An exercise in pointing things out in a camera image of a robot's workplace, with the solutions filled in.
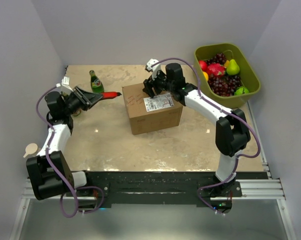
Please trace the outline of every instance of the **wall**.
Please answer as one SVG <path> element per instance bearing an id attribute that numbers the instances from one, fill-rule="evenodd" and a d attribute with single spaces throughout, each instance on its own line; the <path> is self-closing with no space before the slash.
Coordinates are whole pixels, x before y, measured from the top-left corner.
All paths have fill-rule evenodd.
<path id="1" fill-rule="evenodd" d="M 301 0 L 282 0 L 250 63 L 262 88 L 253 110 L 274 177 L 301 240 Z"/>
<path id="2" fill-rule="evenodd" d="M 32 0 L 66 64 L 193 62 L 199 46 L 231 42 L 250 55 L 280 0 Z"/>
<path id="3" fill-rule="evenodd" d="M 63 71 L 33 4 L 0 0 L 0 240 L 10 236 L 27 177 L 25 146 L 45 140 L 36 101 Z"/>

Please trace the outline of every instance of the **beige table surface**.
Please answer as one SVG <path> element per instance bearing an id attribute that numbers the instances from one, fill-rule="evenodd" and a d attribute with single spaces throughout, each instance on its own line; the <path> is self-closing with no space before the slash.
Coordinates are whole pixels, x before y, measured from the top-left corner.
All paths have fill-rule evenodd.
<path id="1" fill-rule="evenodd" d="M 142 83 L 150 76 L 144 65 L 70 65 L 70 86 L 90 91 L 89 71 L 94 70 L 105 91 Z M 182 67 L 186 81 L 197 86 L 192 70 Z M 241 108 L 250 125 L 247 106 Z M 74 129 L 64 156 L 72 171 L 216 171 L 220 152 L 215 127 L 205 117 L 183 108 L 180 124 L 155 132 L 132 135 L 123 97 L 103 100 L 74 117 Z M 251 137 L 244 153 L 255 154 Z M 261 157 L 241 158 L 238 171 L 263 171 Z"/>

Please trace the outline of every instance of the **white label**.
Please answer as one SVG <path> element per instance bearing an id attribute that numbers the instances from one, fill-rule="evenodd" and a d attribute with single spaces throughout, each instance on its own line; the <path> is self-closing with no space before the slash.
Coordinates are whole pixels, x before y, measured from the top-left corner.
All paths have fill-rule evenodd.
<path id="1" fill-rule="evenodd" d="M 154 96 L 154 98 L 145 97 L 144 103 L 147 112 L 174 107 L 173 99 L 170 93 L 157 95 Z"/>
<path id="2" fill-rule="evenodd" d="M 68 76 L 64 76 L 64 78 L 61 81 L 61 84 L 69 85 L 70 84 L 70 78 Z"/>

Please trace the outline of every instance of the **green basket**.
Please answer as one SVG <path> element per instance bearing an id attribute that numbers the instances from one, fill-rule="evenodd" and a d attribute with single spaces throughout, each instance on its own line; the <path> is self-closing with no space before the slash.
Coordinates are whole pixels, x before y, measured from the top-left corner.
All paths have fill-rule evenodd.
<path id="1" fill-rule="evenodd" d="M 211 90 L 209 84 L 205 80 L 203 71 L 199 64 L 199 60 L 210 59 L 218 53 L 224 53 L 227 60 L 231 60 L 232 58 L 235 59 L 236 63 L 240 68 L 239 76 L 241 78 L 241 83 L 244 87 L 246 87 L 249 90 L 249 93 L 234 96 L 218 96 Z M 224 107 L 234 109 L 243 106 L 261 88 L 260 81 L 258 80 L 257 76 L 252 70 L 249 62 L 244 57 L 242 51 L 233 44 L 221 43 L 201 46 L 196 49 L 194 56 L 194 67 L 201 80 L 201 91 L 207 97 L 213 99 L 214 101 L 223 105 Z"/>

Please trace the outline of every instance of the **bunch of grapes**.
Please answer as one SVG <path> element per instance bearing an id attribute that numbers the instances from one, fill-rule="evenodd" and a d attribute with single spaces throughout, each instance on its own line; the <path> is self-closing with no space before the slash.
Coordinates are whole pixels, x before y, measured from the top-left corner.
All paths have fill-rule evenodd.
<path id="1" fill-rule="evenodd" d="M 207 65 L 210 64 L 221 64 L 224 65 L 226 63 L 227 59 L 224 53 L 217 53 L 214 57 L 206 60 Z"/>
<path id="2" fill-rule="evenodd" d="M 210 77 L 208 79 L 208 85 L 211 90 L 221 97 L 233 96 L 236 89 L 241 87 L 241 77 L 238 75 L 220 77 Z"/>

